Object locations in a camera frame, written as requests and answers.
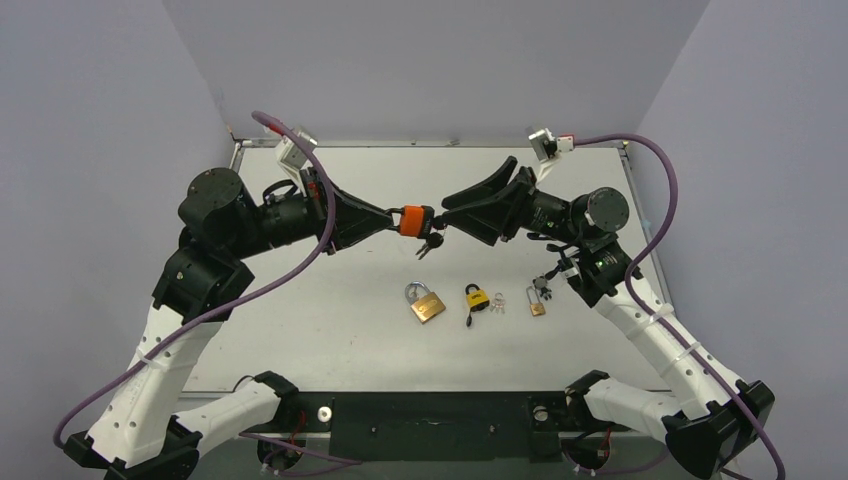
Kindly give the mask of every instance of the brass padlock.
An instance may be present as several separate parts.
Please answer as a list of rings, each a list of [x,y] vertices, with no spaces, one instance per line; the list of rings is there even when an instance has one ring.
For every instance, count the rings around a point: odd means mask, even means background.
[[[533,295],[536,296],[535,302],[533,301],[533,297],[530,296],[530,292],[533,292]],[[536,288],[527,287],[527,300],[530,302],[530,313],[534,317],[545,314],[545,306],[542,304],[542,299],[539,298],[539,292],[536,291]]]
[[[423,297],[418,296],[419,288],[425,292]],[[404,294],[406,295],[406,301],[409,302],[412,311],[415,312],[415,315],[422,324],[427,323],[427,321],[444,312],[447,308],[442,303],[442,300],[435,293],[431,292],[427,288],[427,285],[421,282],[412,282],[407,285]]]

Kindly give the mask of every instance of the gray wall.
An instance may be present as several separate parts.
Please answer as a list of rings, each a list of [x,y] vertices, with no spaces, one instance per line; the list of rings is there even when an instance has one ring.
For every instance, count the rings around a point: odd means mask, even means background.
[[[0,7],[4,478],[98,477],[53,426],[126,368],[186,185],[232,152],[159,2],[73,3]]]
[[[708,0],[165,0],[236,135],[522,142],[633,130]]]
[[[844,478],[848,430],[848,3],[713,0],[640,133],[680,177],[661,247],[682,320],[777,394],[767,430],[789,478]],[[658,224],[667,189],[636,157]],[[746,473],[773,478],[765,449]]]

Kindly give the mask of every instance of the red wire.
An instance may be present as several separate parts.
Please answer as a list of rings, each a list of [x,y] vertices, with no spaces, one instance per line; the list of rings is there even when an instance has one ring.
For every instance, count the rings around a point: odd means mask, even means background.
[[[300,421],[297,423],[297,427],[295,427],[291,436],[289,436],[289,443],[294,445],[294,437],[303,430],[303,427],[306,425],[306,412],[303,410],[300,411]]]
[[[611,435],[612,435],[612,427],[607,428],[607,435],[604,437],[604,441],[601,442],[601,444],[598,446],[598,450],[603,449],[604,445],[607,446],[607,448],[606,448],[606,452],[607,452],[606,456],[607,457],[610,456],[610,451],[612,450],[612,443],[610,443],[610,436]]]
[[[607,443],[609,443],[610,435],[612,435],[612,428],[611,427],[607,429],[607,435],[604,437],[604,441],[601,442],[601,445],[598,448],[601,448],[604,445],[606,445]]]

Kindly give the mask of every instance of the padlock shackle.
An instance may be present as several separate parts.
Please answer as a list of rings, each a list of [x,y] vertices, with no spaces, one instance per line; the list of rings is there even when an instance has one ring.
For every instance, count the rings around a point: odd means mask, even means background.
[[[427,293],[432,293],[432,292],[430,292],[430,289],[427,288],[427,285],[424,285],[424,283],[422,283],[422,282],[412,282],[412,283],[410,283],[409,285],[406,286],[406,288],[403,291],[403,294],[406,297],[406,301],[409,302],[410,305],[412,305],[413,303],[418,301],[418,289],[419,288],[424,289],[424,291],[426,291]]]
[[[536,301],[535,302],[533,301],[532,298],[530,298],[530,291],[531,290],[533,291],[533,294],[536,295]],[[539,292],[536,291],[536,287],[531,285],[531,286],[527,287],[525,292],[527,293],[527,301],[530,302],[531,305],[534,304],[534,303],[542,303],[542,298],[539,297]]]

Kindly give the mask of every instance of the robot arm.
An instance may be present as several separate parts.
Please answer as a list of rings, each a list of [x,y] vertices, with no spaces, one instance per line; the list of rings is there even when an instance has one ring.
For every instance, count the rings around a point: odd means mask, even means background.
[[[253,275],[244,258],[312,235],[320,236],[327,219],[327,191],[313,169],[300,172],[302,192],[263,195],[254,203],[239,176],[212,169],[190,184],[179,207],[186,225],[179,249],[167,261],[153,292],[147,326],[131,366],[146,363],[120,385],[106,411],[87,431],[71,435],[64,450],[84,467],[107,470],[107,479],[187,478],[198,459],[252,426],[282,415],[297,394],[285,378],[256,375],[237,392],[195,410],[174,414],[192,368],[230,313],[186,332],[147,360],[153,348],[191,320],[228,303],[247,289]],[[355,245],[393,225],[384,211],[333,187],[336,221],[325,252]],[[402,235],[431,228],[432,209],[410,220],[401,210]]]
[[[544,163],[545,158],[557,157],[562,146],[544,142],[550,132],[540,132],[530,140],[538,143],[534,148]],[[517,163],[510,157],[488,179],[445,198],[442,206],[447,210],[440,221],[488,245],[499,239],[509,241],[521,228],[536,239],[564,242],[564,246],[548,245],[548,250],[560,256],[554,274],[563,273],[588,307],[618,327],[674,394],[646,392],[593,371],[566,390],[569,412],[587,430],[602,422],[615,422],[650,435],[665,443],[690,473],[710,478],[757,435],[730,395],[693,358],[693,352],[734,388],[762,424],[774,395],[762,382],[746,384],[716,360],[677,321],[673,308],[661,302],[638,269],[632,278],[635,293],[657,314],[646,313],[628,293],[624,280],[631,259],[615,233],[629,216],[620,192],[601,188],[568,202],[539,191],[529,168],[520,168],[512,177]],[[567,255],[572,247],[576,253]]]

